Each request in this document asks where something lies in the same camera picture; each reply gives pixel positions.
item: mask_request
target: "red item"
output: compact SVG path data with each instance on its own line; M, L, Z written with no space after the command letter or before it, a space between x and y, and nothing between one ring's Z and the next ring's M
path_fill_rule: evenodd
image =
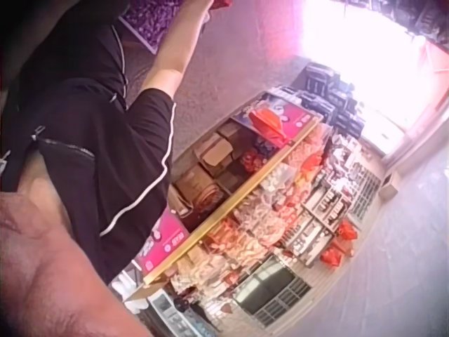
M210 9L219 9L223 7L230 7L232 5L232 0L215 0Z
M323 154L323 151L318 151L310 155L304 163L301 165L301 172L304 171L313 171L317 166L320 166L321 164L321 155Z
M230 272L228 275L226 275L223 279L223 281L228 284L229 286L235 285L237 281L239 280L239 274L238 272Z
M231 218L225 218L216 231L209 233L205 243L212 250L227 251L234 248L240 236L237 224Z
M331 267L338 267L342 262L342 254L337 249L330 247L321 254L320 260Z
M283 142L287 136L283 132L281 118L270 109L264 108L248 115L254 127L266 138L280 138Z
M338 226L337 233L343 240L347 241L356 240L358 238L358 234L354 227L346 219L344 219L340 226Z
M345 256L349 256L350 258L354 256L352 241L343 240L341 237L335 237L332 240L331 246L338 251L341 251Z
M231 314L232 313L232 307L229 303L225 303L222 308L221 311L224 312L225 314Z

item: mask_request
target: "wooden shelf edge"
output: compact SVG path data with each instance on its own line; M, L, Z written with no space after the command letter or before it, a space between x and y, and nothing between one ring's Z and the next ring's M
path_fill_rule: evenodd
M286 145L280 149L258 172L246 181L227 201L218 207L203 223L172 252L160 265L144 277L145 284L151 284L162 272L185 255L195 244L207 235L229 212L234 209L248 194L250 194L267 175L274 170L309 133L321 122L322 118L313 117L295 137L293 146Z

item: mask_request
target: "black shirt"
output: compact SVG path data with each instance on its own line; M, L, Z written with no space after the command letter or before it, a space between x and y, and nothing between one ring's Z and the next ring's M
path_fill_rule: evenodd
M17 191L27 155L39 150L74 239L109 283L166 207L174 109L158 89L125 111L96 81L66 80L2 121L1 154L11 155L1 190Z

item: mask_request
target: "hand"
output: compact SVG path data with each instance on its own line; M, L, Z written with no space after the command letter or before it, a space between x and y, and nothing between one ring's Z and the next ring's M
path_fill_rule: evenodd
M151 336L26 196L0 193L0 246L1 308L23 336Z

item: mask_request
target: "plastic bag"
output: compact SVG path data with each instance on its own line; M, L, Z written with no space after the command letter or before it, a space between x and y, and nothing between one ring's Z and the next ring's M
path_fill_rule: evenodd
M344 219L337 230L338 235L346 241L357 240L358 234L351 223Z
M330 247L321 254L320 260L331 267L338 267L342 262L342 254Z

